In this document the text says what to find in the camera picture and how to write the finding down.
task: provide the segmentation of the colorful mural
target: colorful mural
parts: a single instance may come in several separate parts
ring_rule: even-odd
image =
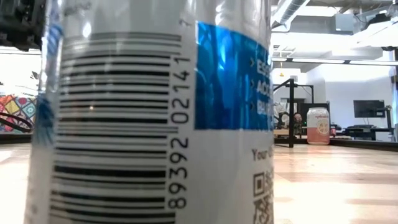
[[[0,112],[13,114],[14,116],[18,116],[20,118],[27,120],[33,125],[35,117],[34,115],[36,112],[36,98],[19,97],[16,95],[0,96]],[[13,118],[8,118],[7,116],[1,116],[1,115],[0,118],[5,119],[23,128],[28,128],[26,124],[17,121]],[[21,131],[6,126],[4,124],[0,124],[0,132],[21,133]]]

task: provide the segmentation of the black monitor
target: black monitor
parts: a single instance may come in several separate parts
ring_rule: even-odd
[[[384,100],[354,100],[355,118],[385,118]]]
[[[297,112],[301,114],[303,118],[303,125],[307,125],[307,113],[310,108],[326,108],[330,113],[329,104],[328,103],[299,103],[297,105]]]

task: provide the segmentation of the pink can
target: pink can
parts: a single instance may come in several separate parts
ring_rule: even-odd
[[[307,113],[307,142],[327,145],[330,142],[330,119],[326,108],[310,108]]]

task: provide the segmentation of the pipe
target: pipe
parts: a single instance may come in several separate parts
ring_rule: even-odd
[[[278,7],[272,16],[271,29],[284,26],[297,16],[297,12],[301,7],[307,5],[310,0],[280,0]]]

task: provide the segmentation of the wooden floor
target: wooden floor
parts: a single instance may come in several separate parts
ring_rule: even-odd
[[[22,224],[29,149],[0,146],[1,224]],[[398,153],[296,145],[274,162],[276,224],[398,223]]]

